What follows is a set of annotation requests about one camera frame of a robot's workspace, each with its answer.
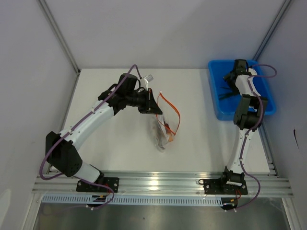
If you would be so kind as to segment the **toy fish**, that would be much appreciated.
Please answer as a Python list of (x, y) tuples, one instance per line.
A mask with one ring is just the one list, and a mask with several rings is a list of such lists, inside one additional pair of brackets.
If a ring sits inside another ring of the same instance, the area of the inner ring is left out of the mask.
[(166, 138), (164, 136), (164, 133), (162, 132), (162, 129), (157, 121), (153, 120), (151, 122), (151, 130), (152, 130), (152, 140), (155, 144), (156, 148), (163, 152), (165, 151), (165, 145), (166, 145)]

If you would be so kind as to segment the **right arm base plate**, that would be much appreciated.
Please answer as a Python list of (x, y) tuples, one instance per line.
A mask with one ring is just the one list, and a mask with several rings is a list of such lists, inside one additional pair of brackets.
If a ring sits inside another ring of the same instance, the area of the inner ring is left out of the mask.
[(207, 195), (247, 195), (246, 182), (223, 182), (222, 179), (199, 179), (198, 184), (204, 188)]

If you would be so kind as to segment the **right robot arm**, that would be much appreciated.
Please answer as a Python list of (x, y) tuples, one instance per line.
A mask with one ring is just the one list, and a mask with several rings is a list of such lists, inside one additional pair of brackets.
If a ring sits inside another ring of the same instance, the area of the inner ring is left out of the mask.
[(254, 85), (257, 72), (243, 59), (236, 59), (233, 70), (224, 76), (230, 88), (240, 94), (240, 101), (234, 114), (233, 122), (237, 127), (235, 143), (228, 164), (219, 181), (219, 188), (230, 193), (236, 186), (242, 186), (245, 178), (244, 164), (251, 139), (261, 126), (268, 103)]

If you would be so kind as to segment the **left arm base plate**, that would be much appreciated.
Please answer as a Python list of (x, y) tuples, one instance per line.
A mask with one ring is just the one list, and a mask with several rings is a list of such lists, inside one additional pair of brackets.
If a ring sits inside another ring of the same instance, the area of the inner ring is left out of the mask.
[(89, 184), (82, 180), (77, 182), (77, 192), (88, 192), (88, 193), (111, 193), (111, 189), (114, 193), (118, 192), (119, 178), (118, 177), (100, 177), (94, 184)]

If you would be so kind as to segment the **toy meat slice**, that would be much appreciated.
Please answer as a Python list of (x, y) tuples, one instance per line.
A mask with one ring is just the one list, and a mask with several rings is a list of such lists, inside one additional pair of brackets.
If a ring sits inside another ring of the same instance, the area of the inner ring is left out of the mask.
[(166, 139), (168, 142), (172, 142), (175, 139), (175, 133), (171, 130), (169, 124), (165, 121), (165, 119), (163, 119), (163, 130), (166, 133)]

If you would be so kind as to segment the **clear zip top bag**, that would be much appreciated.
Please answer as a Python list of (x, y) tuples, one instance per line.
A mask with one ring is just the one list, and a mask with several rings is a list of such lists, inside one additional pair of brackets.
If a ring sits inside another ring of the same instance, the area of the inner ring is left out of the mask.
[(181, 115), (179, 110), (164, 96), (162, 91), (159, 92), (156, 102), (162, 111), (162, 115), (151, 116), (149, 128), (155, 147), (160, 152), (164, 152), (176, 138), (180, 127)]

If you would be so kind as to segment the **toy green onion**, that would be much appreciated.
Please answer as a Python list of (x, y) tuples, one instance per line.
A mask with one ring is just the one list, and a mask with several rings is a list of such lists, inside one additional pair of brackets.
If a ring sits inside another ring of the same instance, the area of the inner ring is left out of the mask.
[(228, 86), (227, 87), (220, 86), (219, 89), (224, 91), (224, 93), (218, 95), (219, 100), (224, 100), (240, 94), (239, 91), (232, 91)]

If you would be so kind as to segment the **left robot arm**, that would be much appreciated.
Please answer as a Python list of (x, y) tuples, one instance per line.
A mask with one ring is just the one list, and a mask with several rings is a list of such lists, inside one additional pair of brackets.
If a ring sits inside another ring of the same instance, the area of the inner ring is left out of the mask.
[(87, 181), (92, 191), (100, 191), (104, 187), (102, 172), (84, 162), (78, 150), (105, 121), (127, 106), (136, 107), (140, 114), (162, 115), (148, 86), (152, 80), (152, 75), (139, 79), (132, 74), (122, 74), (118, 83), (98, 96), (90, 112), (79, 122), (58, 134), (51, 131), (46, 136), (47, 162), (67, 177)]

